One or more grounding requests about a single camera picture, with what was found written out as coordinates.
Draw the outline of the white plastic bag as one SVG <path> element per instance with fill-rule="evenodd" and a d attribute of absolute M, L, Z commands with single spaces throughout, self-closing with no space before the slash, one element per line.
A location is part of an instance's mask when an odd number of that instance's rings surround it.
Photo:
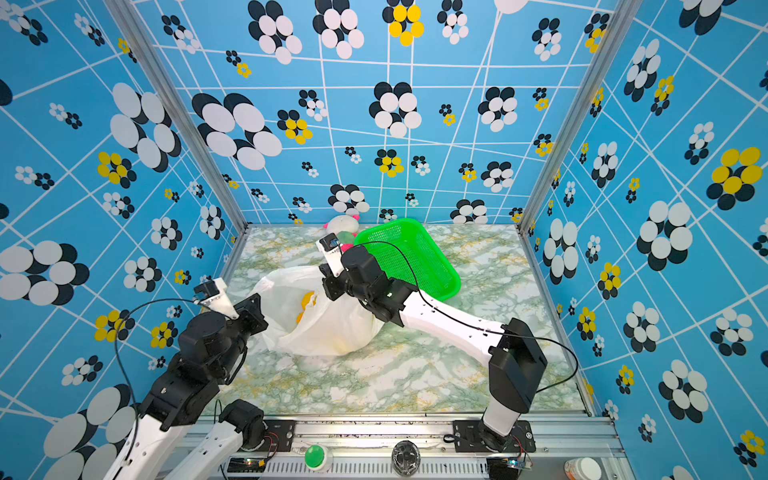
<path fill-rule="evenodd" d="M 367 346 L 383 323 L 355 298 L 327 298 L 316 266 L 278 269 L 260 279 L 251 292 L 261 296 L 268 328 L 261 333 L 271 351 L 298 356 L 343 356 Z M 307 292 L 317 294 L 299 325 L 296 317 Z"/>

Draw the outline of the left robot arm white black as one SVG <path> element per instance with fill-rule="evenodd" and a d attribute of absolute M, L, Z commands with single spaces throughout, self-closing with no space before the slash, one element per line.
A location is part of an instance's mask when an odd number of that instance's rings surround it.
<path fill-rule="evenodd" d="M 180 351 L 138 407 L 134 426 L 106 479 L 154 479 L 197 423 L 220 388 L 244 365 L 250 337 L 268 323 L 253 294 L 228 313 L 212 308 L 194 317 L 178 337 Z M 207 479 L 241 448 L 274 447 L 264 412 L 245 401 L 227 405 L 201 443 L 176 465 L 168 479 Z"/>

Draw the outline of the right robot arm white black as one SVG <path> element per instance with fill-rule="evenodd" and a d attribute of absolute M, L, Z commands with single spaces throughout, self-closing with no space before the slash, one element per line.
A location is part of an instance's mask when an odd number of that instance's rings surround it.
<path fill-rule="evenodd" d="M 548 365 L 528 325 L 516 318 L 492 322 L 446 305 L 413 283 L 388 277 L 364 246 L 342 250 L 334 234 L 316 246 L 330 300 L 352 297 L 378 320 L 429 334 L 488 368 L 490 400 L 477 435 L 487 450 L 503 451 L 519 417 L 530 411 Z"/>

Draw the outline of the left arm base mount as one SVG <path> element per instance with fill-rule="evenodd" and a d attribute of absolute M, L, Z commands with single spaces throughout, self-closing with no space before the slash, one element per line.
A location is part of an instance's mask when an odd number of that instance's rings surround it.
<path fill-rule="evenodd" d="M 296 421 L 267 419 L 259 407 L 245 400 L 238 399 L 227 405 L 219 416 L 219 422 L 233 429 L 235 436 L 241 440 L 241 451 L 274 455 L 289 452 L 292 448 Z"/>

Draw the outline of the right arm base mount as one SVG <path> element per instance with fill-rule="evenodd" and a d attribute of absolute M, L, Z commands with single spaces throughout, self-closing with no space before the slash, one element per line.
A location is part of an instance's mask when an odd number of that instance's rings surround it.
<path fill-rule="evenodd" d="M 531 425 L 519 420 L 507 435 L 487 428 L 481 420 L 454 420 L 452 432 L 444 436 L 459 453 L 534 453 L 537 450 Z"/>

